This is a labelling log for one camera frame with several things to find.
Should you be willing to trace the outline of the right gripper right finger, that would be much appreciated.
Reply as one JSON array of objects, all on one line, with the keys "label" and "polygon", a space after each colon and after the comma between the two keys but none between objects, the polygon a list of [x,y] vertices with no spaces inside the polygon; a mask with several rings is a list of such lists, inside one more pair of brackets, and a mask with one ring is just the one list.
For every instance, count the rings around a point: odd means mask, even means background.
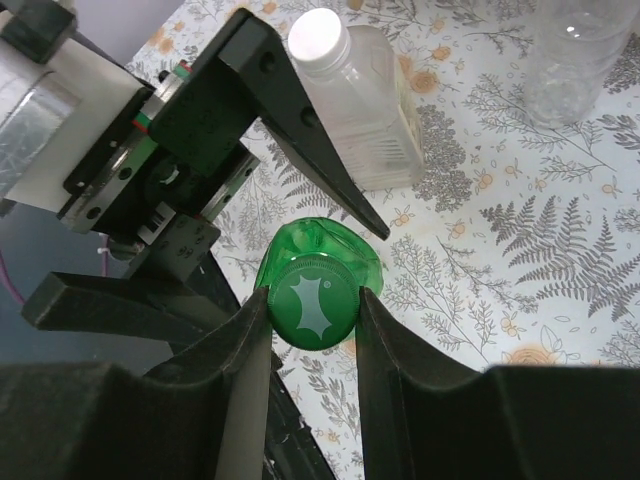
[{"label": "right gripper right finger", "polygon": [[635,479],[639,373],[497,365],[476,372],[368,289],[356,326],[369,479]]}]

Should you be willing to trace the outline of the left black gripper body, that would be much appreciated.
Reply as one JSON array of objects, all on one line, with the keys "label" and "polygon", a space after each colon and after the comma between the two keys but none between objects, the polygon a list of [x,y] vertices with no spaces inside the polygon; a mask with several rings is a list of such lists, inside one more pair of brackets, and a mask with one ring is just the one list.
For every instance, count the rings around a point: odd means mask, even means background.
[{"label": "left black gripper body", "polygon": [[151,86],[70,33],[3,30],[2,202],[130,247],[131,277],[188,278],[218,238],[215,217],[257,163],[241,144],[220,189],[190,200],[197,175],[150,137],[149,124],[192,65]]}]

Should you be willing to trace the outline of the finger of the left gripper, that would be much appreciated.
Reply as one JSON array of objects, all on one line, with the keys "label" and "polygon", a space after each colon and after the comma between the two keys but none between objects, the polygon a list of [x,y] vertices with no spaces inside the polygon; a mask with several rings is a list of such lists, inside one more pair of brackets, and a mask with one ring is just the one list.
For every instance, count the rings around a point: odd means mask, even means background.
[{"label": "finger of the left gripper", "polygon": [[240,139],[261,120],[289,161],[352,217],[385,240],[390,230],[356,187],[290,62],[279,34],[237,10],[149,124],[160,147],[188,166],[205,202],[231,176]]},{"label": "finger of the left gripper", "polygon": [[222,274],[187,282],[52,272],[22,307],[42,331],[86,332],[167,343],[178,354],[230,320],[240,302]]}]

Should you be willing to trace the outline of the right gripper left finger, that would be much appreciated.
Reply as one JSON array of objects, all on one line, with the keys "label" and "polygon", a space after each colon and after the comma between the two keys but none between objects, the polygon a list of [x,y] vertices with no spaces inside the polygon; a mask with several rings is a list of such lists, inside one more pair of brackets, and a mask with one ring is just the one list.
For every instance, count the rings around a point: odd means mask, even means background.
[{"label": "right gripper left finger", "polygon": [[211,333],[142,376],[109,363],[4,366],[2,477],[216,479],[235,342]]}]

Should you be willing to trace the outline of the green bottle cap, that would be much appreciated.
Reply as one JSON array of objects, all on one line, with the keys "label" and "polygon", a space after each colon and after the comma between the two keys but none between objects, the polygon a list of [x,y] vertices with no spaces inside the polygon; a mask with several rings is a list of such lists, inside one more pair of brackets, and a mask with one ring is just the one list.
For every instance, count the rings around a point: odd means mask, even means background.
[{"label": "green bottle cap", "polygon": [[295,348],[330,349],[355,327],[359,288],[354,274],[328,255],[295,258],[269,285],[267,306],[273,329]]}]

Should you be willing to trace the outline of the green plastic bottle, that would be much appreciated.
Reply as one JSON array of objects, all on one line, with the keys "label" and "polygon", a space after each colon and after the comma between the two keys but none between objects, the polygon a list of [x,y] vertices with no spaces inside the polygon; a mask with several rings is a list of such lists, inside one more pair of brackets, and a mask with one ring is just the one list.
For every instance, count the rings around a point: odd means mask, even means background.
[{"label": "green plastic bottle", "polygon": [[287,264],[308,255],[326,255],[341,262],[361,286],[376,295],[382,293],[382,262],[375,250],[351,229],[321,217],[294,220],[275,233],[259,266],[254,287],[271,285]]}]

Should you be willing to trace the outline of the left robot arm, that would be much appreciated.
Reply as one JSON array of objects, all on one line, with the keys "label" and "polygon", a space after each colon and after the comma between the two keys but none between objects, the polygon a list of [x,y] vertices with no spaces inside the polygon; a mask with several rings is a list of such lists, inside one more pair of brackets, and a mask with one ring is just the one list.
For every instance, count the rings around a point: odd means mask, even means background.
[{"label": "left robot arm", "polygon": [[193,62],[152,85],[77,30],[58,1],[1,5],[1,202],[97,232],[123,278],[52,273],[23,307],[48,331],[191,345],[236,310],[210,249],[215,218],[258,166],[261,120],[290,162],[380,238],[279,34],[240,9]]}]

